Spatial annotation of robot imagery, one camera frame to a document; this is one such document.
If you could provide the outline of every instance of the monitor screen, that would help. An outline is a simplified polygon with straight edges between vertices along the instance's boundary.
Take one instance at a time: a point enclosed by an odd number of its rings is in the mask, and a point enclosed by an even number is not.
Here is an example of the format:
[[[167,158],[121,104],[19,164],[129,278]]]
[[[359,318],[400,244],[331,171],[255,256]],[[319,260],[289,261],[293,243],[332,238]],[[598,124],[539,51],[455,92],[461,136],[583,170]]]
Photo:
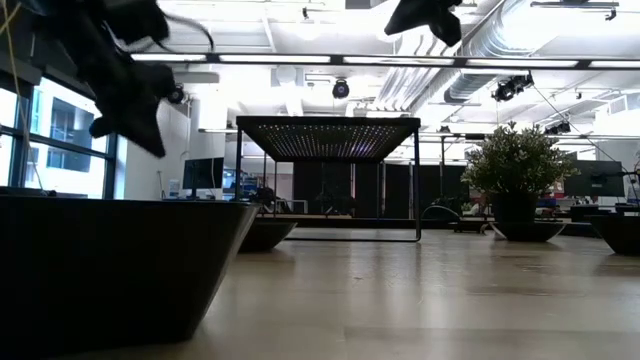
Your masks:
[[[568,196],[625,196],[619,161],[572,161],[580,175],[564,180],[564,194]]]
[[[224,158],[194,159],[184,162],[183,189],[221,189]]]

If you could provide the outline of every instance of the pot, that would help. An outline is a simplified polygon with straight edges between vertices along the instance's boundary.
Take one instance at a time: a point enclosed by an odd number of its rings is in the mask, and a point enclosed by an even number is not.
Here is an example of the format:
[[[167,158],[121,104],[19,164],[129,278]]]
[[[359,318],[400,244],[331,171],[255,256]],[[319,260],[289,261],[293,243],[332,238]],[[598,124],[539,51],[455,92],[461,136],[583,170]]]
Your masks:
[[[497,222],[528,223],[536,216],[537,194],[500,193],[491,195],[491,207]]]

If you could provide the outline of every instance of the ceiling beam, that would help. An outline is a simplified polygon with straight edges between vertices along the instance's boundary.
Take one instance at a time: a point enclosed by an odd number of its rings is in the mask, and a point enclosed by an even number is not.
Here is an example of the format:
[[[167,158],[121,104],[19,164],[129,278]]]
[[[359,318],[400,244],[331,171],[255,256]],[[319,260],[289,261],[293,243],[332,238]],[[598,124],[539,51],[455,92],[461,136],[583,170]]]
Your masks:
[[[269,25],[269,19],[266,14],[262,14],[262,26],[264,26],[264,33],[267,35],[267,39],[269,40],[269,46],[271,47],[271,52],[276,53],[278,50],[276,49],[276,43],[273,41],[273,32],[271,31],[271,26]]]
[[[484,58],[338,54],[137,53],[134,60],[154,63],[228,65],[320,65],[552,71],[638,71],[634,58]]]

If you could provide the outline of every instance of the metal frame structure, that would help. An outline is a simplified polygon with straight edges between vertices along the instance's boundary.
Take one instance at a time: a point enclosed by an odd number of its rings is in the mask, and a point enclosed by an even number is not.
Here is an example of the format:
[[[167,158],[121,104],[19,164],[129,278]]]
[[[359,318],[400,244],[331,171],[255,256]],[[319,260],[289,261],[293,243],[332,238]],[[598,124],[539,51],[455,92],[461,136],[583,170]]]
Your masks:
[[[244,119],[247,118],[251,118],[251,119],[257,119],[260,117],[255,117],[255,116],[250,116],[250,117],[244,117]],[[388,121],[388,124],[391,125],[393,124],[393,126],[399,126],[402,123],[402,119],[380,119],[380,118],[372,118],[372,119],[367,119],[367,118],[326,118],[326,117],[321,117],[321,118],[305,118],[305,117],[264,117],[267,118],[269,120],[267,120],[268,122],[272,122],[272,123],[278,123],[278,124],[286,124],[287,122],[289,122],[290,124],[302,124],[304,125],[306,124],[314,124],[319,122],[320,124],[324,124],[324,122],[327,121],[340,121],[340,123],[344,126],[358,126],[358,125],[365,125],[366,121],[370,121],[372,124],[376,124],[376,123],[381,123],[381,122],[385,122]],[[240,199],[240,174],[242,171],[242,142],[243,142],[243,134],[246,131],[246,124],[248,123],[248,121],[245,123],[245,121],[242,120],[242,117],[238,117],[238,119],[236,120],[236,124],[238,126],[237,129],[237,143],[236,143],[236,187],[235,187],[235,198],[236,199]],[[419,131],[420,131],[420,121],[419,119],[408,119],[405,118],[405,121],[408,120],[412,120],[412,121],[416,121],[417,122],[417,126],[411,127],[411,132],[409,133],[409,136],[413,135],[413,139],[414,139],[414,176],[412,177],[413,180],[413,217],[415,220],[415,238],[412,240],[383,240],[383,239],[375,239],[375,238],[371,238],[371,239],[350,239],[350,238],[338,238],[338,239],[327,239],[327,238],[288,238],[291,240],[311,240],[311,241],[353,241],[353,242],[410,242],[410,243],[415,243],[420,241],[420,239],[422,238],[422,223],[421,223],[421,217],[420,217],[420,195],[419,195],[419,184],[420,184],[420,179],[419,179],[419,169],[420,169],[420,146],[419,146],[419,141],[420,141],[420,137],[419,137]],[[264,178],[266,179],[266,155],[267,155],[267,149],[265,149],[263,147],[263,150],[265,151],[265,163],[264,163]],[[276,179],[274,179],[274,193],[276,193],[277,191],[277,173],[278,173],[278,160],[283,160],[283,161],[287,161],[287,160],[294,160],[294,161],[304,161],[304,158],[300,158],[300,157],[292,157],[291,159],[286,158],[286,159],[280,159],[277,156],[273,156],[271,154],[269,154],[269,156],[273,159],[274,161],[274,166],[275,166],[275,174],[276,174]],[[350,162],[350,163],[354,163],[354,162],[358,162],[357,158],[353,158],[353,157],[348,157],[348,158],[344,158],[344,159],[339,159],[336,157],[318,157],[315,158],[312,161],[321,161],[321,162],[325,162],[325,161],[333,161],[333,162],[337,162],[337,161],[342,161],[342,162]],[[360,162],[374,162],[374,163],[380,163],[383,159],[377,159],[374,161],[371,160],[367,160],[367,161],[360,161]],[[273,217],[276,217],[276,211],[274,211],[273,213]]]
[[[506,58],[340,54],[137,53],[136,61],[174,64],[317,65],[496,70],[637,71],[637,58]]]

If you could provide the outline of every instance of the table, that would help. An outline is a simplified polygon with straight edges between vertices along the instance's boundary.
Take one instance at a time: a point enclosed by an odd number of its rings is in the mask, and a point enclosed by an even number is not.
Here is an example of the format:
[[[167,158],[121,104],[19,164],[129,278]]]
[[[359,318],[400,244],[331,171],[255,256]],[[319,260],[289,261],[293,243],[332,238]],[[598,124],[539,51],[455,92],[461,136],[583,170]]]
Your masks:
[[[238,116],[236,149],[236,198],[240,194],[242,141],[246,133],[265,154],[275,162],[277,179],[278,162],[342,162],[380,163],[404,140],[413,135],[414,176],[413,216],[416,235],[421,238],[419,168],[420,119],[418,118],[364,118],[364,117],[296,117],[296,116]],[[274,183],[274,193],[278,189]],[[360,239],[359,241],[380,241]]]

